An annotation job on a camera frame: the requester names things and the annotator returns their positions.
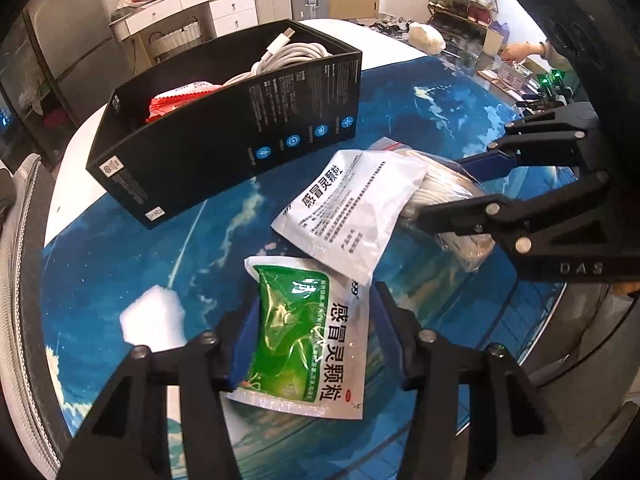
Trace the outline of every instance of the person's hand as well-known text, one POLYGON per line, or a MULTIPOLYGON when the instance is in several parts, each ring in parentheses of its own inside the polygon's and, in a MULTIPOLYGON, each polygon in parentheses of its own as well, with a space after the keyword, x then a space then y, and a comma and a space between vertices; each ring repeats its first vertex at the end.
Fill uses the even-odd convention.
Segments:
POLYGON ((500 58, 507 62, 521 63, 530 54, 540 54, 543 49, 541 43, 511 43, 502 50, 500 58))

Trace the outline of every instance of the open black box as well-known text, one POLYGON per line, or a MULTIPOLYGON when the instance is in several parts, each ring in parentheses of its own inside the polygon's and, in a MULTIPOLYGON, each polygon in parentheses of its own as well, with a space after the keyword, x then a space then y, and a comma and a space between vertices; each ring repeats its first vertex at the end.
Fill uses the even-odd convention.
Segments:
POLYGON ((148 228, 258 173, 354 136, 361 51, 291 20, 207 41, 117 88, 87 171, 148 228), (156 95, 247 72, 287 27, 331 57, 228 86, 145 124, 156 95))

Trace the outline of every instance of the usb connector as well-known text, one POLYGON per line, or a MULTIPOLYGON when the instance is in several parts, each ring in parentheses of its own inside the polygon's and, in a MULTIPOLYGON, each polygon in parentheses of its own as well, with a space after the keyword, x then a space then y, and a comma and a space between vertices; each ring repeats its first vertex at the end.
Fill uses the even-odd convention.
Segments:
POLYGON ((262 56, 262 61, 267 61, 271 56, 275 54, 287 43, 289 43, 291 37, 296 33, 292 28, 288 28, 281 34, 278 34, 275 40, 271 41, 271 44, 267 47, 267 52, 262 56))

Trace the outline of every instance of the white bag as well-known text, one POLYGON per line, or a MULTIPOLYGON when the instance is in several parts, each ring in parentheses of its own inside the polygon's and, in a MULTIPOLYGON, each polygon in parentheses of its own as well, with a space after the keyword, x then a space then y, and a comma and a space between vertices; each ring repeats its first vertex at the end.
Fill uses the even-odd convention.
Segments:
POLYGON ((311 257, 369 284, 427 165, 394 152, 340 150, 271 227, 311 257))
POLYGON ((409 44, 432 56, 439 54, 447 46, 436 28, 418 22, 409 25, 409 44))
MULTIPOLYGON (((418 191, 402 208, 400 216, 409 227, 418 217, 420 209, 427 205, 444 204, 456 200, 466 200, 484 196, 478 182, 453 160, 440 156, 416 152, 406 144, 382 137, 369 146, 370 150, 393 150, 402 156, 424 161, 427 171, 418 191)), ((441 233, 436 237, 443 249, 450 250, 466 272, 478 270, 494 250, 494 239, 488 234, 458 236, 455 233, 441 233)))

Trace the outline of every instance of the white medicine sachet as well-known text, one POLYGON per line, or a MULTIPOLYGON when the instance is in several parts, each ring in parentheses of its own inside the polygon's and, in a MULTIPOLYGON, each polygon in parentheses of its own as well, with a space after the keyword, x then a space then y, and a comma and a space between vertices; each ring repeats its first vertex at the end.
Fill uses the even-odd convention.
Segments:
POLYGON ((427 165, 394 152, 340 150, 271 227, 311 257, 370 283, 427 165))

